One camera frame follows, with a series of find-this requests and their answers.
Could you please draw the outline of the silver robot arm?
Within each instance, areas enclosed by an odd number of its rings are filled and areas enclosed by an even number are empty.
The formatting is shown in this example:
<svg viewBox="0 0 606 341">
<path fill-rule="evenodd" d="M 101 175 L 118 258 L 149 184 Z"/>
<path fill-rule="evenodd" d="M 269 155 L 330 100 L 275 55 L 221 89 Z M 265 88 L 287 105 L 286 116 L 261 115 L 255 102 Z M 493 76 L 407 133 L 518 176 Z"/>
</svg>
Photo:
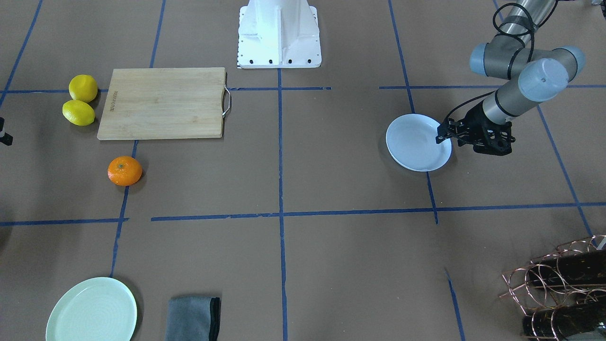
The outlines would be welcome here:
<svg viewBox="0 0 606 341">
<path fill-rule="evenodd" d="M 556 97 L 583 71 L 587 59 L 576 46 L 552 50 L 536 47 L 536 33 L 554 13 L 556 0 L 517 0 L 496 11 L 510 8 L 489 43 L 471 53 L 472 71 L 505 84 L 472 99 L 475 105 L 462 119 L 447 114 L 437 128 L 435 142 L 453 139 L 457 145 L 472 145 L 476 153 L 505 156 L 512 152 L 513 119 Z"/>
</svg>

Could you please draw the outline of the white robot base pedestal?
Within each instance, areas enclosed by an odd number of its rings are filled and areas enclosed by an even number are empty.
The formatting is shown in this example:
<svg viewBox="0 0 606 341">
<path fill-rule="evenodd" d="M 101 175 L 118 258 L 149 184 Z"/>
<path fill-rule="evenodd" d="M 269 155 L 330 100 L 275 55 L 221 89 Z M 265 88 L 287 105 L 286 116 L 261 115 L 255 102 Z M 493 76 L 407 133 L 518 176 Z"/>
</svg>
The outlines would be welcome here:
<svg viewBox="0 0 606 341">
<path fill-rule="evenodd" d="M 240 8 L 237 67 L 318 68 L 322 64 L 316 7 L 306 0 L 250 0 Z"/>
</svg>

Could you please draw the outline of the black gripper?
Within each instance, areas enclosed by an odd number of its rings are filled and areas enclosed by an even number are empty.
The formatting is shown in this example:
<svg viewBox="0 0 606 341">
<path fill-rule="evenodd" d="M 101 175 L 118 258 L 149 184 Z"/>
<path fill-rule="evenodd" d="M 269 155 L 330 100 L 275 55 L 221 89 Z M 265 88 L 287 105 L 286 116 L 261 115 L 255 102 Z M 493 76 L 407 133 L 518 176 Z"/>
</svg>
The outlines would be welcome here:
<svg viewBox="0 0 606 341">
<path fill-rule="evenodd" d="M 456 145 L 471 145 L 475 153 L 503 157 L 512 153 L 515 138 L 512 135 L 512 123 L 495 124 L 488 119 L 481 107 L 468 110 L 458 121 L 445 118 L 437 128 L 436 143 L 454 140 Z"/>
</svg>

